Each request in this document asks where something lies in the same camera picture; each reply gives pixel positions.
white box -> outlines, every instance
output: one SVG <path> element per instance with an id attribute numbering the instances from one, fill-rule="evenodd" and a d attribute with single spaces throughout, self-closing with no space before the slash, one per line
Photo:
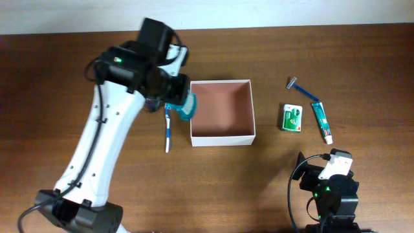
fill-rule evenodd
<path id="1" fill-rule="evenodd" d="M 190 121 L 193 146 L 251 145 L 256 136 L 250 80 L 192 81 L 197 110 Z"/>

toothbrush handle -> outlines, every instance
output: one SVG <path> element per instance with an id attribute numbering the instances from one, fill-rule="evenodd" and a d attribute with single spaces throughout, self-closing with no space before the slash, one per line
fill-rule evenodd
<path id="1" fill-rule="evenodd" d="M 298 91 L 302 92 L 305 96 L 308 96 L 309 98 L 311 98 L 313 101 L 319 102 L 319 99 L 316 96 L 314 96 L 313 94 L 310 94 L 309 92 L 305 91 L 302 87 L 300 87 L 298 85 L 294 85 L 294 87 Z"/>
<path id="2" fill-rule="evenodd" d="M 168 153 L 169 152 L 169 150 L 171 149 L 171 135 L 170 135 L 170 132 L 169 132 L 169 122 L 170 122 L 170 119 L 169 118 L 166 118 L 166 121 L 167 121 L 167 130 L 166 130 L 166 153 Z"/>

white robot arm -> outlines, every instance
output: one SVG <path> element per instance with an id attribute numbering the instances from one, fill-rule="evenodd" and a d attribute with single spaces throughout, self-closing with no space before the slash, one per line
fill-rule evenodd
<path id="1" fill-rule="evenodd" d="M 176 61 L 160 67 L 171 76 L 176 76 L 179 73 L 181 64 L 186 57 L 187 48 L 183 47 L 181 49 L 181 54 Z M 172 45 L 167 58 L 174 58 L 178 50 L 178 46 Z M 91 207 L 100 207 L 106 204 L 116 160 L 129 128 L 145 104 L 145 98 L 141 93 L 134 91 L 130 94 L 126 92 L 124 85 L 105 81 L 101 85 L 101 89 L 104 102 L 104 123 L 102 124 L 96 149 L 85 175 L 80 180 L 81 185 L 64 197 L 64 199 L 78 204 L 82 204 L 83 200 L 88 200 L 91 202 Z M 79 174 L 91 147 L 98 124 L 96 119 L 99 116 L 99 107 L 98 88 L 95 86 L 91 112 L 78 147 L 65 172 L 57 181 L 54 190 L 66 190 Z M 117 232 L 126 232 L 126 230 L 121 225 Z"/>
<path id="2" fill-rule="evenodd" d="M 171 45 L 176 37 L 178 45 Z M 17 222 L 39 210 L 68 232 L 123 233 L 123 209 L 107 202 L 109 184 L 129 128 L 146 98 L 181 105 L 188 77 L 179 70 L 188 57 L 178 35 L 162 22 L 145 19 L 136 41 L 110 47 L 86 68 L 96 85 L 86 126 L 76 151 L 53 190 L 40 190 L 35 205 Z"/>

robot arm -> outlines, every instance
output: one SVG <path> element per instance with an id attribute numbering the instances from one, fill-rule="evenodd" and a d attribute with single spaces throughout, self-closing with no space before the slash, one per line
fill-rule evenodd
<path id="1" fill-rule="evenodd" d="M 327 160 L 326 167 L 308 164 L 312 158 L 321 157 Z M 312 200 L 315 200 L 318 217 L 314 219 L 319 224 L 307 225 L 308 233 L 361 233 L 372 232 L 360 230 L 355 220 L 355 210 L 358 205 L 359 183 L 353 180 L 354 173 L 350 171 L 352 155 L 346 151 L 332 149 L 330 154 L 315 155 L 305 159 L 302 152 L 298 155 L 298 161 L 291 179 L 300 182 L 300 189 L 312 192 Z M 289 214 L 295 231 L 298 228 L 293 220 L 290 209 L 290 182 L 288 185 Z"/>
<path id="2" fill-rule="evenodd" d="M 179 45 L 170 45 L 173 35 Z M 68 232 L 127 232 L 120 224 L 122 207 L 107 202 L 116 160 L 146 98 L 183 103 L 188 77 L 179 74 L 179 69 L 187 55 L 187 48 L 172 29 L 145 19 L 137 41 L 111 47 L 95 60 L 94 71 L 102 80 L 94 88 L 91 112 L 81 139 L 54 189 L 39 191 L 35 200 L 38 208 L 34 209 Z M 95 138 L 97 127 L 100 134 Z M 96 140 L 93 154 L 83 173 L 93 140 Z M 83 175 L 76 182 L 80 173 Z"/>

white wall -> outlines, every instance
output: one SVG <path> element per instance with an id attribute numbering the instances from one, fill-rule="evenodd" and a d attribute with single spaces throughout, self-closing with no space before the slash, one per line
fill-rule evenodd
<path id="1" fill-rule="evenodd" d="M 3 0 L 0 34 L 414 22 L 414 0 Z"/>

